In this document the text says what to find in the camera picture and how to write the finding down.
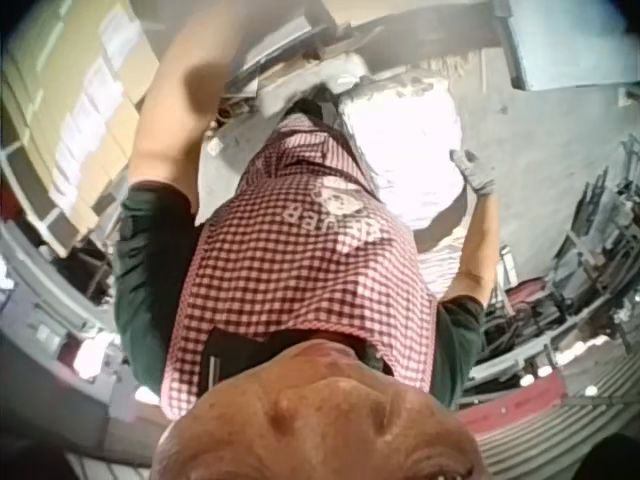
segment man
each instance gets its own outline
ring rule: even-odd
[[[440,303],[411,232],[309,101],[236,196],[193,225],[202,136],[230,61],[243,32],[285,3],[218,2],[194,17],[141,114],[115,308],[136,377],[177,420],[153,475],[484,478],[473,437],[445,409],[480,351],[499,256],[493,182],[467,155],[453,160],[478,202]]]

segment light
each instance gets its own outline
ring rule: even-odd
[[[107,347],[114,336],[112,333],[100,332],[95,338],[85,340],[80,345],[78,354],[73,361],[73,369],[80,378],[89,380],[100,374]]]
[[[0,255],[0,290],[13,290],[16,286],[11,278],[9,278],[9,268],[4,260],[4,257]]]
[[[545,365],[544,367],[540,367],[538,369],[538,376],[540,378],[544,378],[548,375],[551,375],[551,372],[553,372],[553,368],[551,368],[549,365]]]
[[[593,339],[593,343],[595,343],[596,345],[600,346],[605,342],[608,342],[610,340],[609,337],[607,337],[606,335],[600,335],[596,338]]]
[[[598,387],[596,387],[595,385],[589,385],[584,391],[585,397],[595,397],[597,394]]]
[[[147,405],[160,405],[160,399],[158,396],[147,387],[140,387],[136,390],[135,399],[141,403],[146,403]]]
[[[529,385],[533,384],[533,382],[535,382],[536,379],[533,377],[533,375],[528,374],[525,375],[524,377],[522,377],[520,379],[520,386],[521,387],[528,387]]]
[[[584,344],[584,342],[576,342],[573,347],[571,347],[571,351],[576,357],[582,355],[586,350],[587,346]]]
[[[572,361],[574,358],[576,358],[575,353],[573,353],[572,350],[567,350],[566,352],[560,352],[556,355],[556,362],[562,367],[563,365],[566,365],[567,363]]]

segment work glove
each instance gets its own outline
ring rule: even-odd
[[[494,193],[496,182],[493,175],[475,153],[469,150],[452,150],[451,161],[477,196]]]

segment checkered apron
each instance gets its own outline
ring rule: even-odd
[[[162,384],[169,418],[197,401],[214,329],[256,340],[279,330],[353,335],[395,378],[429,390],[436,300],[411,231],[372,185],[337,131],[303,115],[280,124],[202,232]]]

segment sleeve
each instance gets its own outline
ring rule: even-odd
[[[115,322],[134,376],[156,394],[200,235],[194,220],[187,197],[169,185],[135,185],[122,204]]]
[[[484,307],[468,296],[438,306],[431,394],[447,407],[462,394],[483,347]]]

